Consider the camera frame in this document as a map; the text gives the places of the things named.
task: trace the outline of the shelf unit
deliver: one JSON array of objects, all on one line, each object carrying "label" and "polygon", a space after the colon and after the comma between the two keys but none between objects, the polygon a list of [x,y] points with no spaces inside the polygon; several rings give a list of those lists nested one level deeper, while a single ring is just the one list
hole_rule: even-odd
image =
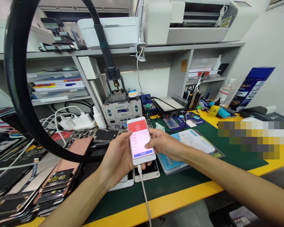
[{"label": "shelf unit", "polygon": [[[229,66],[221,75],[220,78],[205,80],[200,85],[202,95],[205,95],[211,88],[210,98],[214,98],[219,88],[227,80],[230,71],[245,43],[233,42],[233,43],[219,43],[219,44],[196,44],[196,45],[178,45],[178,46],[158,46],[158,47],[146,47],[145,48],[145,62],[139,63],[139,70],[153,70],[153,69],[165,69],[169,68],[168,77],[168,96],[176,94],[183,96],[183,92],[187,89],[187,86],[194,85],[196,83],[187,82],[188,72],[191,67],[192,60],[203,58],[217,58],[219,54],[222,54],[221,63],[229,63]],[[121,72],[136,71],[136,58],[134,48],[124,49],[112,49],[111,53],[117,67]],[[36,52],[27,53],[27,72],[38,72],[44,68],[61,68],[63,66],[76,67],[82,79],[90,93],[89,96],[73,97],[69,100],[60,100],[53,102],[34,102],[33,106],[45,106],[56,102],[73,101],[79,99],[91,98],[98,109],[101,109],[101,105],[106,98],[105,86],[107,86],[104,79],[105,75],[102,75],[102,80],[87,80],[79,63],[78,56],[91,56],[97,59],[101,73],[104,72],[105,62],[101,50],[81,50],[72,52]],[[4,67],[3,67],[4,55],[0,54],[0,88],[7,94],[7,84],[5,81]],[[186,61],[186,70],[181,70],[181,62]],[[154,84],[153,87],[159,87],[159,84]]]}]

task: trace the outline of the red app header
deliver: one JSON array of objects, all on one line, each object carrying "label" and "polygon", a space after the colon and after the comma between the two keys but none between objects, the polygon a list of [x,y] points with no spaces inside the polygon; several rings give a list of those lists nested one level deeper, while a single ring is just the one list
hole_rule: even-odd
[{"label": "red app header", "polygon": [[140,131],[140,130],[144,130],[147,129],[147,125],[145,120],[141,120],[141,121],[137,121],[137,122],[132,122],[128,124],[128,131]]}]

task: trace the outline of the green work mat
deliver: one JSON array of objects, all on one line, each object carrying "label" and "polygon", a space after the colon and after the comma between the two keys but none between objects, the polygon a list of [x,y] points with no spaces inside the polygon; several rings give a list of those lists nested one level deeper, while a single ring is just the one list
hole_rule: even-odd
[{"label": "green work mat", "polygon": [[[158,118],[157,122],[162,126],[165,126],[165,129],[169,131],[169,128],[161,118]],[[155,126],[155,119],[153,119],[152,123],[153,126]],[[240,145],[230,145],[228,137],[218,137],[218,130],[208,122],[197,125],[193,129],[201,133],[218,150],[225,154],[225,157],[222,158],[225,162],[244,170],[250,170],[268,164],[265,160],[257,159],[257,153],[241,152]],[[157,164],[160,170],[160,177],[144,182],[147,199],[149,201],[211,181],[211,179],[194,168],[166,176],[158,160]],[[108,192],[85,221],[85,224],[121,212],[144,202],[141,183],[134,183],[132,187]]]}]

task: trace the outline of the person's right hand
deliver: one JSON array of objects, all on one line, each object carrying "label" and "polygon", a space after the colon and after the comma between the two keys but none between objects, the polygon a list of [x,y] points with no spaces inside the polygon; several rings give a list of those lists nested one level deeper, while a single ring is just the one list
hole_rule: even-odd
[{"label": "person's right hand", "polygon": [[175,161],[185,161],[185,153],[190,149],[194,149],[160,129],[149,128],[149,133],[152,139],[145,145],[145,148],[150,149],[153,147],[157,152],[163,153]]}]

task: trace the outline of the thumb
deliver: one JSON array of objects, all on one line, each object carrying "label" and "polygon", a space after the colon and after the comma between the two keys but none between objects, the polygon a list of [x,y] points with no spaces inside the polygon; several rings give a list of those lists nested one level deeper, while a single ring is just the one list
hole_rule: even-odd
[{"label": "thumb", "polygon": [[123,132],[116,139],[118,139],[120,142],[123,142],[124,140],[129,138],[132,135],[132,133],[133,131]]},{"label": "thumb", "polygon": [[158,146],[158,145],[161,145],[162,143],[162,138],[160,137],[156,137],[156,138],[152,138],[147,144],[145,144],[145,148],[146,149],[150,149],[154,146]]}]

